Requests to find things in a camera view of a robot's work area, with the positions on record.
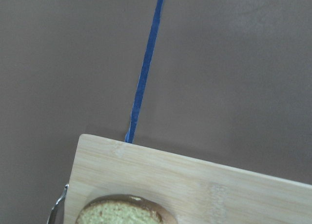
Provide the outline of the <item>bamboo cutting board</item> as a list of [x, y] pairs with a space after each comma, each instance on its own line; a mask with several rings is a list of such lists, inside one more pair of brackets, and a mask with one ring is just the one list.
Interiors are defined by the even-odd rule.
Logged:
[[129, 194], [164, 207], [180, 224], [309, 224], [309, 184], [90, 134], [78, 140], [64, 201], [73, 224], [90, 201]]

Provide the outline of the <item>bread slice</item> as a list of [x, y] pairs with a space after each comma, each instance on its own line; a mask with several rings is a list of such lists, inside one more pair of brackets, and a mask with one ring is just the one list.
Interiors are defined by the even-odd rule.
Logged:
[[90, 201], [79, 213], [77, 224], [176, 224], [161, 205], [142, 197], [115, 194]]

